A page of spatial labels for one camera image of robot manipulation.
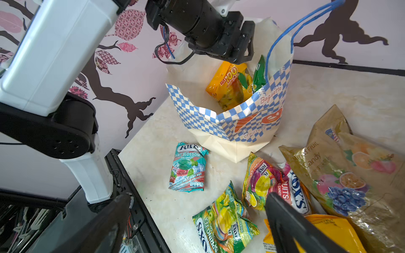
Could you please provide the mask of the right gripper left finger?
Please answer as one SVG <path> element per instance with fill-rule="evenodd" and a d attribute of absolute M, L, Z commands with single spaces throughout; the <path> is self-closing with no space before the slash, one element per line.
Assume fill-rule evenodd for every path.
<path fill-rule="evenodd" d="M 118 253 L 121 248 L 130 213 L 130 196 L 116 197 L 88 224 L 54 253 Z"/>

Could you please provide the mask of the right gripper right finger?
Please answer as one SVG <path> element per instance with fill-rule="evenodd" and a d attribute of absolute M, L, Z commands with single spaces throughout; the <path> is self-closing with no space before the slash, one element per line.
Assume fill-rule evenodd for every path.
<path fill-rule="evenodd" d="M 297 244 L 307 253 L 345 252 L 278 194 L 268 195 L 265 211 L 278 253 L 298 253 Z"/>

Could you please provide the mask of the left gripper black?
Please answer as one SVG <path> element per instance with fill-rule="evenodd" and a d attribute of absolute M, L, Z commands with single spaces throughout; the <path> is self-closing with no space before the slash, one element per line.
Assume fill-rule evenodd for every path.
<path fill-rule="evenodd" d="M 169 40 L 169 27 L 185 36 L 191 54 L 179 64 L 183 65 L 195 54 L 242 64 L 254 55 L 255 22 L 245 21 L 239 11 L 229 11 L 234 1 L 148 1 L 148 24 L 157 30 L 163 27 L 165 43 Z"/>

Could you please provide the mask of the yellow candy bag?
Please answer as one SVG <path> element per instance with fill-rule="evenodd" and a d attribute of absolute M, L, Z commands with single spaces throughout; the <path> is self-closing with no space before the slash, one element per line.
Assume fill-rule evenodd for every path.
<path fill-rule="evenodd" d="M 223 111 L 245 102 L 253 94 L 253 81 L 245 63 L 236 65 L 224 61 L 206 87 Z"/>

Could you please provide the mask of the orange pink Fox's fruits bag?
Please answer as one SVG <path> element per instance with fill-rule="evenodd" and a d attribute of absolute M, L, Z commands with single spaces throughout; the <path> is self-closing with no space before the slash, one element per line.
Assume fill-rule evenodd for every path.
<path fill-rule="evenodd" d="M 242 191 L 245 204 L 256 210 L 264 210 L 271 193 L 280 196 L 300 214 L 312 214 L 309 192 L 289 164 L 280 169 L 250 153 Z"/>

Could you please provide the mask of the green snack packet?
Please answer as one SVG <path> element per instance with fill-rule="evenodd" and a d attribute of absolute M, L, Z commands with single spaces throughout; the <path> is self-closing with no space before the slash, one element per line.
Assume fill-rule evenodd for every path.
<path fill-rule="evenodd" d="M 253 76 L 253 92 L 257 92 L 266 84 L 265 81 L 265 59 L 262 55 L 256 65 L 254 76 Z"/>

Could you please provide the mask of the green Fox's candy bag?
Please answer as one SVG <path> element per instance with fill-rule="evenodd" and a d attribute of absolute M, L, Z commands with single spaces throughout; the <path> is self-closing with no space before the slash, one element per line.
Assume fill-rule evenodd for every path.
<path fill-rule="evenodd" d="M 240 253 L 260 234 L 232 182 L 193 222 L 205 253 Z"/>

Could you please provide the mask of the blue checkered paper bag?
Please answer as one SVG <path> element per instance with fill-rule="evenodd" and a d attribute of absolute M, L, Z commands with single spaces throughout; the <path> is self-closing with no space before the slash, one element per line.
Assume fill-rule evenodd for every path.
<path fill-rule="evenodd" d="M 284 31 L 270 18 L 255 19 L 254 55 L 247 67 L 254 72 L 260 59 L 264 59 L 265 85 L 227 111 L 206 92 L 220 60 L 195 55 L 183 65 L 167 66 L 169 96 L 197 142 L 235 163 L 266 146 L 279 128 L 283 114 L 296 34 L 342 4 L 334 1 L 319 7 Z"/>

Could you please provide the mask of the gold snack bag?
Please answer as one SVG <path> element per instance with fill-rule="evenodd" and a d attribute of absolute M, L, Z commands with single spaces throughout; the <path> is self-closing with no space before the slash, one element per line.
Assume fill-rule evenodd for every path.
<path fill-rule="evenodd" d="M 404 252 L 403 156 L 355 136 L 337 106 L 314 124 L 305 147 L 280 151 L 324 210 L 351 223 L 367 252 Z"/>

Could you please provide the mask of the teal red candy bag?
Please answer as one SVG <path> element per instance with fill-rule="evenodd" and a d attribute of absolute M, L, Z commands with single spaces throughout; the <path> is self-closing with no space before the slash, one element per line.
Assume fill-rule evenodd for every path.
<path fill-rule="evenodd" d="M 180 142 L 177 144 L 170 173 L 169 189 L 181 192 L 204 191 L 206 148 L 197 144 Z"/>

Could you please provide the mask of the yellow orange snack bag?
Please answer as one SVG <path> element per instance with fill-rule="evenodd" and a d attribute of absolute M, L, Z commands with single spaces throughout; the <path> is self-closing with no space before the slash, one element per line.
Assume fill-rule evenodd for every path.
<path fill-rule="evenodd" d="M 347 219 L 322 214 L 307 215 L 305 218 L 348 253 L 367 252 Z"/>

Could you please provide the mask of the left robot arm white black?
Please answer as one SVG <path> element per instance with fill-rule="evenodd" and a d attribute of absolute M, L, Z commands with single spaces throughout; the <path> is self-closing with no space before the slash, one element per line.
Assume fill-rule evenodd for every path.
<path fill-rule="evenodd" d="M 131 31 L 126 20 L 133 1 L 38 1 L 32 13 L 9 1 L 30 19 L 16 52 L 1 50 L 1 133 L 59 159 L 74 174 L 88 203 L 109 200 L 113 178 L 99 149 L 96 110 L 69 92 L 90 71 L 96 49 L 114 27 Z M 147 23 L 174 28 L 192 55 L 234 64 L 253 57 L 255 23 L 232 11 L 233 1 L 148 1 Z"/>

